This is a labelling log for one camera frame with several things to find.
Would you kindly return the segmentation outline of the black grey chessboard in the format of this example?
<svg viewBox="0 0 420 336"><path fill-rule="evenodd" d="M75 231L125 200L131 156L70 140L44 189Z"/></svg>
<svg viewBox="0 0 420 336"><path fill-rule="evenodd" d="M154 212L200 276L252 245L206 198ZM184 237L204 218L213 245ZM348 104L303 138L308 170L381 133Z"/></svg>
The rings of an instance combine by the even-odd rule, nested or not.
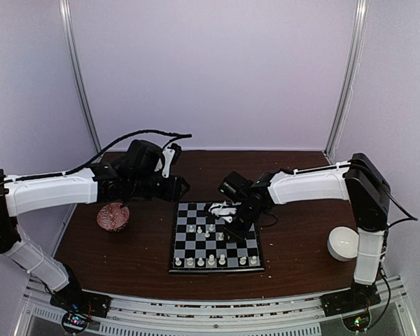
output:
<svg viewBox="0 0 420 336"><path fill-rule="evenodd" d="M257 225L252 225L244 241L230 242L224 233L225 221L215 218L207 212L212 202L179 202L175 206L174 224L172 226L171 248L169 254L170 274L210 274L210 273L238 273L263 272L265 260L263 258L260 235ZM215 231L210 237L204 236L210 225L215 225ZM195 227L194 233L189 233L190 225ZM218 233L224 234L224 240L218 241ZM226 257L224 265L218 264L221 254ZM215 257L215 265L210 267L207 260L210 255ZM246 257L246 264L240 265L239 259ZM250 258L257 256L257 264L250 265ZM178 257L182 265L177 267L174 259ZM187 258L194 258L194 265L186 265ZM204 260L203 266L198 266L199 258Z"/></svg>

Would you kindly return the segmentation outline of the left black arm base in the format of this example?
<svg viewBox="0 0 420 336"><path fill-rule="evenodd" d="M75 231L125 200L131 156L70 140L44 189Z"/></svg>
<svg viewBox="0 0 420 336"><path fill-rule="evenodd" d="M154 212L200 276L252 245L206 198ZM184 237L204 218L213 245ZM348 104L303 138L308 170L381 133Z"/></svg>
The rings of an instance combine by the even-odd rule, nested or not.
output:
<svg viewBox="0 0 420 336"><path fill-rule="evenodd" d="M55 292L47 286L45 291L50 295L50 304L65 311L60 323L68 335L85 332L95 322L94 317L106 318L111 305L111 297L108 295L84 290Z"/></svg>

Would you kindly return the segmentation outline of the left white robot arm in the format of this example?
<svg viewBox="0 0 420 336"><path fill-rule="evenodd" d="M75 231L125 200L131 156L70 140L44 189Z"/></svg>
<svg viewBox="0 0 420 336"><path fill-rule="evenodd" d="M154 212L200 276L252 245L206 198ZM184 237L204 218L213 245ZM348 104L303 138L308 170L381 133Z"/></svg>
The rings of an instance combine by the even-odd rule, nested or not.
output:
<svg viewBox="0 0 420 336"><path fill-rule="evenodd" d="M18 226L18 216L71 204L157 198L176 202L189 190L186 180L171 173L182 148L160 147L134 140L116 162L90 162L75 171L45 176L6 175L0 169L0 254L42 280L72 311L87 303L74 272L50 257Z"/></svg>

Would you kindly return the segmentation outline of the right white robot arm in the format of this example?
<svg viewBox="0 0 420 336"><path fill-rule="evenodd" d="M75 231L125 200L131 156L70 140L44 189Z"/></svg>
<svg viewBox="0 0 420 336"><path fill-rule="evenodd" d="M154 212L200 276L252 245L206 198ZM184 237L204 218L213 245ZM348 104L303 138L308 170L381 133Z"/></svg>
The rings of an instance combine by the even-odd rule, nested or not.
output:
<svg viewBox="0 0 420 336"><path fill-rule="evenodd" d="M370 286L385 254L391 188L367 155L355 153L324 167L267 171L255 180L232 171L218 189L229 200L212 204L209 213L222 218L225 231L238 240L274 207L322 203L351 210L358 233L356 285L345 293L344 301L359 309L372 297Z"/></svg>

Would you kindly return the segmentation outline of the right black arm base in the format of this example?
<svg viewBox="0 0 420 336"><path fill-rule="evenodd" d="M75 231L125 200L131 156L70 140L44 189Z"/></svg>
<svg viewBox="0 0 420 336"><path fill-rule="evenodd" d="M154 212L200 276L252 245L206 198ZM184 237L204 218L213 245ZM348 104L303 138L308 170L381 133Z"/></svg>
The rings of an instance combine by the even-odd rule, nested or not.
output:
<svg viewBox="0 0 420 336"><path fill-rule="evenodd" d="M326 317L340 315L344 327L351 332L365 332L372 322L370 308L381 302L377 286L352 283L351 287L321 296Z"/></svg>

